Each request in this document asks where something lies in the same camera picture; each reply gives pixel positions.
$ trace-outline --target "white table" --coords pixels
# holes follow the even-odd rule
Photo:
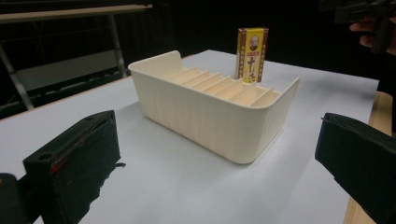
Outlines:
[[[207,50],[183,66],[234,72],[235,55]],[[21,178],[21,161],[78,120],[116,110],[120,162],[81,223],[343,223],[349,196],[314,158],[321,118],[368,122],[377,80],[265,62],[263,86],[299,90],[276,138],[238,165],[146,119],[126,77],[0,121],[0,172]]]

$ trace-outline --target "hand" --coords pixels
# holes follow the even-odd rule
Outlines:
[[[390,21],[396,23],[396,17],[390,18]],[[375,25],[374,18],[366,18],[363,21],[352,23],[349,26],[349,30],[356,32],[356,31],[373,31]],[[374,37],[363,35],[361,37],[360,43],[364,47],[370,48],[373,45]],[[396,25],[393,26],[393,31],[391,34],[390,42],[387,48],[387,53],[396,56]]]

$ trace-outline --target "cream plastic tray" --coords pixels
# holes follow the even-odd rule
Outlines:
[[[146,117],[230,161],[257,159],[282,128],[300,82],[281,93],[183,68],[178,51],[128,66]]]

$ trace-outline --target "dark background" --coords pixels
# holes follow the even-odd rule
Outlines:
[[[238,28],[264,26],[267,61],[378,79],[378,90],[395,97],[396,57],[362,47],[361,34],[334,24],[333,11],[319,12],[316,0],[153,3],[146,12],[116,15],[125,64],[173,49],[182,56],[207,49],[235,54]],[[0,40],[15,69],[113,47],[106,17],[2,24]],[[1,64],[0,105],[20,100],[6,71]]]

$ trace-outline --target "yellow box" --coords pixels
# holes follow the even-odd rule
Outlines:
[[[235,77],[246,83],[261,82],[268,28],[238,29]]]

